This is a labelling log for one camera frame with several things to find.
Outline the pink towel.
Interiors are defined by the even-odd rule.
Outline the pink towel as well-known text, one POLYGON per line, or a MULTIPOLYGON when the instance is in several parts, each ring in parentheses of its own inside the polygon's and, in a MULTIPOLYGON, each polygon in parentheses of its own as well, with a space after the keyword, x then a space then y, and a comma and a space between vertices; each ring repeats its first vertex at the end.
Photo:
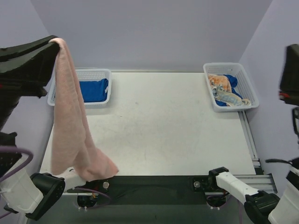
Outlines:
POLYGON ((98 149, 90 133, 85 105, 66 42, 51 39, 60 50, 55 65, 55 106, 51 172, 61 175, 74 168, 85 181, 107 179, 118 173, 112 160, 98 149))

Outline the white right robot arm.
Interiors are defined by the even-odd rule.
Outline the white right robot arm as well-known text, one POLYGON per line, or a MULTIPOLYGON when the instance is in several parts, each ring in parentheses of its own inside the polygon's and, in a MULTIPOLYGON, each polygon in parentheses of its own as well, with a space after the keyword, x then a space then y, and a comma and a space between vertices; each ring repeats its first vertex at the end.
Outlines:
MULTIPOLYGON (((299 46, 286 47, 285 66, 280 81, 279 98, 293 105, 292 124, 299 134, 299 46)), ((267 163, 286 163, 290 166, 287 186, 282 195, 255 189, 232 175, 225 167, 210 170, 210 186, 220 188, 235 197, 255 224, 297 224, 299 222, 299 160, 267 159, 267 163)))

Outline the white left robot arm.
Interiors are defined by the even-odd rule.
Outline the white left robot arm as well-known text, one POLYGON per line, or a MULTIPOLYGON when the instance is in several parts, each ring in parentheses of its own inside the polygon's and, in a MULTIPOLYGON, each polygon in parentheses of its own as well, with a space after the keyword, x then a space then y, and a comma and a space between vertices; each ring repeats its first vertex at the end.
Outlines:
MULTIPOLYGON (((47 94, 56 56, 60 50, 53 36, 0 50, 0 124, 5 125, 23 96, 47 94)), ((39 220, 69 189, 85 184, 74 170, 61 177, 49 173, 28 175, 26 166, 34 155, 18 148, 17 133, 0 135, 0 195, 8 214, 24 213, 39 220)))

